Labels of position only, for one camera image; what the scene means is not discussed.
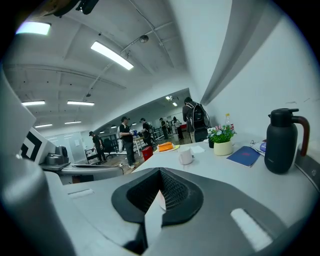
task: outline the white wall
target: white wall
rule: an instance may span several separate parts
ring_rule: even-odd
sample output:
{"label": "white wall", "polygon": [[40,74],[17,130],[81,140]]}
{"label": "white wall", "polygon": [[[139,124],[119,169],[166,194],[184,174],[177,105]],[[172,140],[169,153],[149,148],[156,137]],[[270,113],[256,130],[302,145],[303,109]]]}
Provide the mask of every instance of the white wall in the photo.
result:
{"label": "white wall", "polygon": [[[285,15],[246,66],[206,106],[213,122],[224,123],[225,113],[230,113],[237,132],[264,138],[268,114],[279,108],[299,108],[295,115],[308,119],[310,137],[319,137],[319,65]],[[300,143],[302,127],[297,127]]]}
{"label": "white wall", "polygon": [[54,126],[36,128],[36,130],[44,137],[75,133],[75,132],[83,132],[90,129],[90,125],[85,124],[65,124],[64,127],[55,128]]}
{"label": "white wall", "polygon": [[215,70],[229,23],[232,0],[168,0],[180,32],[188,70],[200,102]]}

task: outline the white paper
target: white paper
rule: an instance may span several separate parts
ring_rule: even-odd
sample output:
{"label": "white paper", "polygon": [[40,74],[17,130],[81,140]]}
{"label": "white paper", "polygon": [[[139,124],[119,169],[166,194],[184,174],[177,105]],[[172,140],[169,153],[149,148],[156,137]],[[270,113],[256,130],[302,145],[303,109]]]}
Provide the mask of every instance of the white paper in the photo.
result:
{"label": "white paper", "polygon": [[194,154],[205,152],[205,150],[200,146],[192,146],[191,150]]}

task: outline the ceiling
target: ceiling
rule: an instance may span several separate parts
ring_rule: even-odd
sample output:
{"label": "ceiling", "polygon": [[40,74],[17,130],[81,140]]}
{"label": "ceiling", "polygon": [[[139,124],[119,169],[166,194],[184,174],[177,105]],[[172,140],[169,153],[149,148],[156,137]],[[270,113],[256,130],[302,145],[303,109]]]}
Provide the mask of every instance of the ceiling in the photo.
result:
{"label": "ceiling", "polygon": [[[182,43],[166,2],[136,3],[152,25],[130,0],[100,0],[89,15],[73,9],[61,18],[51,15],[31,19],[50,23],[48,35],[15,36],[3,60],[3,70],[22,102],[46,102],[28,107],[37,119],[35,125],[90,123],[93,113],[112,108],[108,102],[114,97],[139,94],[150,86],[152,78],[184,68]],[[149,36],[148,42],[137,41],[122,51],[144,34]],[[91,50],[95,41],[122,52],[134,68],[126,70]],[[96,104],[79,107],[67,105],[68,100]]]}
{"label": "ceiling", "polygon": [[172,96],[172,100],[167,100],[165,97],[158,98],[127,113],[123,113],[121,116],[118,116],[112,121],[106,123],[103,127],[95,132],[99,133],[104,131],[105,134],[112,134],[116,132],[117,129],[111,128],[111,126],[119,126],[121,124],[121,117],[123,116],[129,117],[131,124],[138,124],[141,118],[145,118],[149,122],[161,117],[166,118],[167,113],[170,113],[174,110],[176,110],[177,113],[182,112],[182,108],[185,105],[184,100],[186,97],[190,97],[190,93],[188,89],[184,89],[175,93],[171,93],[168,96]]}

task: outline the potted flower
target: potted flower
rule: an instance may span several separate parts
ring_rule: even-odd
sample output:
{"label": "potted flower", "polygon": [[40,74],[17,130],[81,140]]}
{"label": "potted flower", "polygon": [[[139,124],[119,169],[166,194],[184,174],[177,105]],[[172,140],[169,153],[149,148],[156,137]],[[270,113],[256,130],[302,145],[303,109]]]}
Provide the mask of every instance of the potted flower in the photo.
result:
{"label": "potted flower", "polygon": [[230,155],[233,152],[232,142],[230,139],[233,137],[235,132],[230,129],[229,125],[216,126],[212,130],[212,135],[209,140],[214,142],[213,152],[217,156]]}

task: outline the black thermos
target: black thermos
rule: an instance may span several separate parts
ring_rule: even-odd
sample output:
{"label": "black thermos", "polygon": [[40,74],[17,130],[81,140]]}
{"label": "black thermos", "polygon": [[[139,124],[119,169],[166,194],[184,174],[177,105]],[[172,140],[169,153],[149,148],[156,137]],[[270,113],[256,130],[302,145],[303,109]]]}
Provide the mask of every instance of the black thermos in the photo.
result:
{"label": "black thermos", "polygon": [[299,109],[279,108],[269,114],[270,124],[266,130],[266,149],[264,163],[269,171],[275,174],[286,173],[294,160],[298,131],[294,123],[303,126],[303,142],[301,156],[305,156],[308,149],[310,126],[307,119],[294,116],[292,112]]}

